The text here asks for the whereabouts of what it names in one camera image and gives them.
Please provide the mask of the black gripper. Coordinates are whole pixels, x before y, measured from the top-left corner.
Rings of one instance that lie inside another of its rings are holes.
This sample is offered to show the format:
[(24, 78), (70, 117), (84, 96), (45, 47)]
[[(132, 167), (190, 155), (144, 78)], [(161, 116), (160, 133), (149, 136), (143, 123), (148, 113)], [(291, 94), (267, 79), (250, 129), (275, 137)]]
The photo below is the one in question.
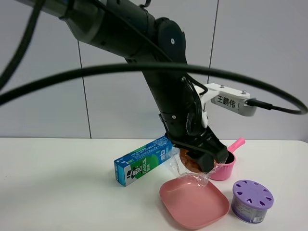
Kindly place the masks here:
[(220, 142), (210, 127), (204, 128), (201, 124), (193, 133), (188, 128), (195, 128), (194, 122), (189, 121), (189, 113), (160, 113), (166, 136), (178, 148), (201, 153), (190, 153), (193, 160), (193, 171), (208, 173), (214, 168), (214, 160), (224, 164), (228, 159), (227, 147)]

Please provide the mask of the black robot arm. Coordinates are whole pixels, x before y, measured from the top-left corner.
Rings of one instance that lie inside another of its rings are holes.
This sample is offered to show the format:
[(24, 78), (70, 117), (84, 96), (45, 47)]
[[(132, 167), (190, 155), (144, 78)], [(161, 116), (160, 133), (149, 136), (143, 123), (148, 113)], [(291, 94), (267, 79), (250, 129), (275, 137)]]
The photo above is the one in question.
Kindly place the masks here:
[[(145, 5), (129, 0), (48, 0), (45, 13), (64, 21), (74, 37), (123, 57), (128, 64), (185, 64), (185, 34), (168, 18), (154, 18)], [(228, 151), (205, 123), (201, 98), (208, 89), (183, 71), (143, 71), (172, 143), (187, 151), (201, 172), (228, 158)]]

